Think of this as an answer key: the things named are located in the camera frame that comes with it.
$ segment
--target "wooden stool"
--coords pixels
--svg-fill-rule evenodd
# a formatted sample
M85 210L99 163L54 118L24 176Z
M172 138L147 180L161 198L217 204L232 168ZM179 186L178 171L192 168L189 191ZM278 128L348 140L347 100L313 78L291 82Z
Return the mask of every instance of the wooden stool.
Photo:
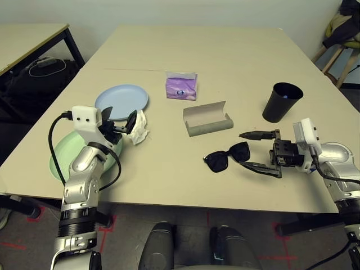
M326 33L325 33L326 37L331 36L331 32L332 32L332 27L331 27L331 24L329 24L326 29ZM355 64L358 56L360 55L360 42L359 41L348 41L348 42L344 42L343 44L341 44L340 47L336 50L336 52L332 56L332 58L329 60L329 62L322 69L322 72L324 74L326 74L331 69L331 67L333 66L335 61L339 58L341 53L345 49L348 49L348 48L353 49L353 51L348 59L348 62L345 65L343 72L341 73L340 77L336 81L336 84L334 83L337 88L341 87L344 80L348 76L350 69ZM327 51L327 48L325 46L322 46L321 49L317 52L317 54L314 56L314 58L312 58L313 63L315 63L326 51Z

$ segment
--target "black sunglasses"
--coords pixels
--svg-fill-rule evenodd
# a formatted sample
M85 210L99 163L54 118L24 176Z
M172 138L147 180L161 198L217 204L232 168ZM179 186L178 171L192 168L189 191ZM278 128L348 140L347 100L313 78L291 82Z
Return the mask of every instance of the black sunglasses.
M237 162L250 159L250 150L247 142L240 142L230 147L229 151L217 151L204 157L204 161L214 173L225 170L228 166L227 156L231 155Z

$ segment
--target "black cable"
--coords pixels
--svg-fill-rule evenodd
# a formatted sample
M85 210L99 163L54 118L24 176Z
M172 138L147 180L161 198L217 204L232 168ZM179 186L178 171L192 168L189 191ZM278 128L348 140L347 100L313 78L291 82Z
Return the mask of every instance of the black cable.
M329 175L326 175L320 168L320 163L319 163L319 157L316 153L316 150L313 146L310 146L309 147L309 151L310 151L310 154L311 154L311 157L313 158L313 161L314 161L314 165L317 169L317 171L319 172L319 174L325 178L325 179L328 179L328 180L333 180L333 181L343 181L343 182L351 182L351 183L355 183L355 184L359 184L360 185L360 181L359 180L355 180L355 179L347 179L347 178L338 178L338 177L332 177L332 176L329 176Z
M351 72L353 72L355 69L358 69L358 68L360 68L360 65L357 65L354 69L352 69L352 70L348 73L348 75L349 75Z
M115 152L113 152L113 150L111 149L107 149L109 154L115 159L116 163L118 164L118 168L119 168L119 171L118 171L118 175L115 177L114 180L112 180L110 183L104 185L103 187L99 188L99 191L102 191L108 187L110 187L112 184L114 184L120 177L121 173L122 173L122 165L120 163L120 160L119 160L119 157L117 156L117 154Z
M52 159L54 160L54 164L55 164L58 176L60 177L62 184L65 185L66 181L65 181L64 176L61 173L61 169L60 169L59 163L57 162L55 151L54 151L54 148L52 146L52 133L54 131L56 123L62 118L67 118L69 120L72 120L73 117L72 117L71 111L63 112L60 116L58 116L54 120L54 122L52 122L51 127L49 129L48 143L49 143L50 153L51 153Z
M331 261L332 259L335 259L336 257L340 256L342 253L344 253L350 247L350 245L351 245L351 242L349 241L349 242L346 243L346 245L340 251L338 251L334 255L332 255L332 256L330 256L330 257L328 257L328 258L326 258L326 259L324 259L324 260L310 266L309 268L306 268L305 270L312 270L312 269L320 266L321 264L327 263L327 262Z

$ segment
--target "wall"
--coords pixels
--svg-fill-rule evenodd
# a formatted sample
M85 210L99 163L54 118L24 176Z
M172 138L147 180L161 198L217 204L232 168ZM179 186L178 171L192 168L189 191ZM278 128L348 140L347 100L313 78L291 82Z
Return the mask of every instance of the wall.
M3 0L0 23L69 23L86 60L119 24L283 28L312 57L340 3L341 0ZM52 53L68 56L63 44Z

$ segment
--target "black cup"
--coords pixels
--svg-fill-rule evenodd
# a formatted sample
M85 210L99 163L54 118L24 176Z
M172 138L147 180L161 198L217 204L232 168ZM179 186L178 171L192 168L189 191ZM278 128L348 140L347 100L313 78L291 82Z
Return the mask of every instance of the black cup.
M275 84L263 111L263 118L272 123L279 122L296 101L303 96L303 91L291 83Z

